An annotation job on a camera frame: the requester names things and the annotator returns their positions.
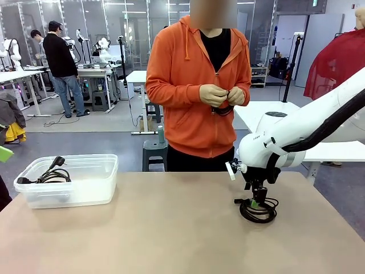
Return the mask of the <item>person's right hand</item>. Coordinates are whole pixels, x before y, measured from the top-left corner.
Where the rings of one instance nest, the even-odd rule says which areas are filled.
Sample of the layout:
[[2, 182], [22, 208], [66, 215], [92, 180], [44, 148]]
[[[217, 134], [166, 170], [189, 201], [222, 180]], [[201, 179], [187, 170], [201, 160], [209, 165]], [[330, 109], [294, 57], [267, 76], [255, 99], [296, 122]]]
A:
[[204, 84], [200, 86], [199, 96], [203, 103], [212, 107], [220, 107], [227, 99], [228, 91], [214, 84]]

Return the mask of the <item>person's left hand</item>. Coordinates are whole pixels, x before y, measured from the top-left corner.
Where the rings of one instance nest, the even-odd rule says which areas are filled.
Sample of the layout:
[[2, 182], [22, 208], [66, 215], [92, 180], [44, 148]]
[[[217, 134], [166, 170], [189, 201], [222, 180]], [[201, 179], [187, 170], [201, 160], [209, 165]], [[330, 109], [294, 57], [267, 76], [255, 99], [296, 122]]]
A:
[[233, 87], [227, 95], [227, 101], [230, 106], [242, 106], [245, 102], [244, 91], [237, 86]]

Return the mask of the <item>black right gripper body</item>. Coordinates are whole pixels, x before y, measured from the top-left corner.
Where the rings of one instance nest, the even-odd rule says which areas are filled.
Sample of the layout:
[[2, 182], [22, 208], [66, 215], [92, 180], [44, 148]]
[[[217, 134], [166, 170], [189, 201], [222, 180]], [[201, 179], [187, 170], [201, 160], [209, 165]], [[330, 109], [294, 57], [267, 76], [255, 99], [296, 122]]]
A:
[[265, 170], [247, 170], [245, 173], [242, 172], [242, 176], [245, 181], [244, 190], [255, 190], [263, 187], [263, 183], [267, 179], [267, 172]]

